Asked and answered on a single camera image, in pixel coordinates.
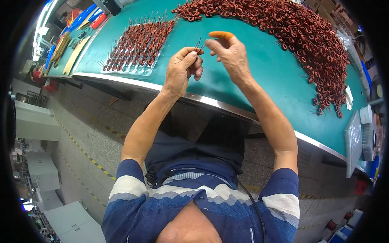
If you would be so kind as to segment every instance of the striped polo shirt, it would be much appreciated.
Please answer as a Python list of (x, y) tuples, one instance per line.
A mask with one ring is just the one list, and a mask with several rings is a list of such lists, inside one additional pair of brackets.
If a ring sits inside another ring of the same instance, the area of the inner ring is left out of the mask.
[[(120, 163), (102, 224), (107, 243), (155, 242), (191, 200), (223, 243), (263, 242), (255, 207), (247, 194), (237, 190), (228, 165), (178, 161), (164, 170), (172, 176), (147, 188), (136, 161)], [(255, 204), (265, 224), (266, 241), (292, 242), (300, 218), (297, 174), (287, 168), (273, 172)]]

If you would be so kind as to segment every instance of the fluorescent light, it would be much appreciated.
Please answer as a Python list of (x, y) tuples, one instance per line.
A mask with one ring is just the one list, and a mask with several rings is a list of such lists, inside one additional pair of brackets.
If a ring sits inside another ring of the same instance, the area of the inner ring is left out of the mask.
[(39, 42), (38, 42), (38, 34), (41, 35), (39, 33), (39, 30), (41, 29), (41, 27), (45, 27), (49, 17), (50, 17), (50, 14), (51, 12), (53, 11), (55, 5), (57, 4), (58, 0), (54, 0), (54, 1), (51, 1), (49, 3), (47, 3), (43, 9), (42, 9), (42, 12), (40, 13), (39, 15), (39, 18), (38, 18), (38, 22), (37, 22), (37, 27), (35, 29), (35, 34), (34, 34), (34, 42), (33, 42), (33, 47), (34, 47), (34, 53), (33, 53), (33, 57), (32, 57), (32, 60), (33, 61), (38, 61), (39, 60), (39, 56), (37, 55), (37, 48), (39, 47)]

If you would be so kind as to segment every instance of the woman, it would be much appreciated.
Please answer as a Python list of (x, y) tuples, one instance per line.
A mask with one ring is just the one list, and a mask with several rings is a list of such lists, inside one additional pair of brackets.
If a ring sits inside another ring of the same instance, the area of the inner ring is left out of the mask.
[(46, 89), (47, 91), (57, 91), (57, 82), (43, 77), (43, 68), (44, 65), (42, 65), (39, 69), (37, 69), (36, 66), (31, 66), (28, 73), (31, 77), (31, 80), (35, 82), (40, 88)]
[(82, 13), (82, 10), (79, 8), (73, 9), (71, 12), (64, 12), (61, 17), (60, 21), (62, 23), (66, 22), (66, 25), (70, 27), (70, 25), (73, 23), (73, 21)]

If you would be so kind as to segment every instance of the green table mat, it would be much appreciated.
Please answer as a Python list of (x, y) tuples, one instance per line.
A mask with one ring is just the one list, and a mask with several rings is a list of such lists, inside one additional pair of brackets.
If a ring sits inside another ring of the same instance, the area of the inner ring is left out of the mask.
[[(82, 30), (77, 30), (77, 29), (73, 30), (72, 32), (70, 32), (70, 37), (78, 39), (78, 35), (82, 31), (84, 31), (85, 29), (86, 28), (84, 28)], [(86, 35), (86, 37), (93, 36), (96, 33), (96, 31), (97, 31), (97, 29), (94, 30), (94, 29), (91, 28), (91, 30), (89, 30), (89, 34)], [(58, 62), (58, 65), (55, 68), (53, 67), (53, 64), (51, 65), (51, 68), (49, 69), (49, 73), (47, 74), (48, 77), (54, 76), (54, 75), (66, 75), (66, 74), (63, 74), (62, 72), (63, 72), (63, 69), (65, 68), (66, 63), (68, 62), (70, 56), (72, 55), (73, 50), (74, 49), (72, 49), (70, 47), (66, 47), (65, 51), (62, 54), (62, 57), (61, 57), (60, 61)]]
[[(112, 42), (119, 38), (128, 26), (130, 18), (141, 18), (152, 11), (162, 13), (167, 9), (170, 12), (178, 5), (177, 1), (137, 1), (126, 6), (117, 16), (111, 17), (93, 40), (75, 72), (100, 73), (101, 67), (96, 61), (105, 61), (109, 54)], [(301, 66), (289, 51), (283, 51), (277, 45), (277, 40), (257, 27), (252, 27), (236, 19), (226, 19), (220, 16), (205, 18), (201, 21), (189, 23), (183, 19), (178, 20), (173, 31), (167, 38), (167, 43), (154, 67), (149, 79), (143, 76), (111, 74), (114, 76), (136, 78), (142, 81), (163, 85), (165, 72), (170, 57), (185, 46), (195, 46), (201, 37), (202, 41), (208, 38), (210, 31), (229, 31), (242, 41), (247, 50), (252, 76), (257, 83), (270, 95), (277, 106), (289, 119), (294, 129), (304, 135), (319, 141), (338, 153), (346, 156), (344, 132), (352, 112), (367, 105), (366, 96), (357, 72), (348, 66), (347, 85), (350, 85), (354, 97), (351, 111), (346, 105), (341, 108), (343, 118), (336, 116), (334, 107), (326, 110), (323, 115), (314, 114), (316, 107), (312, 106), (315, 97), (315, 86), (308, 84)], [(188, 92), (210, 97), (218, 101), (253, 112), (253, 108), (238, 89), (231, 82), (222, 63), (216, 62), (216, 56), (210, 56), (206, 47), (204, 72), (199, 81), (190, 78)]]

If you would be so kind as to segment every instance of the hand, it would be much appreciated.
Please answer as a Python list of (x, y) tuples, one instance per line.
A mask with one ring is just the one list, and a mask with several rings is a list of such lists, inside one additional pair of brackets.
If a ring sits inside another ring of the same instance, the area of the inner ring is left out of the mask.
[(161, 92), (177, 99), (183, 96), (192, 74), (196, 81), (201, 78), (203, 73), (203, 60), (199, 56), (201, 54), (204, 54), (204, 51), (196, 47), (184, 47), (174, 54), (169, 60)]
[(208, 39), (205, 41), (205, 44), (211, 49), (211, 56), (217, 55), (216, 60), (223, 63), (231, 80), (236, 85), (252, 79), (246, 48), (238, 38), (232, 36), (229, 40), (224, 38)]

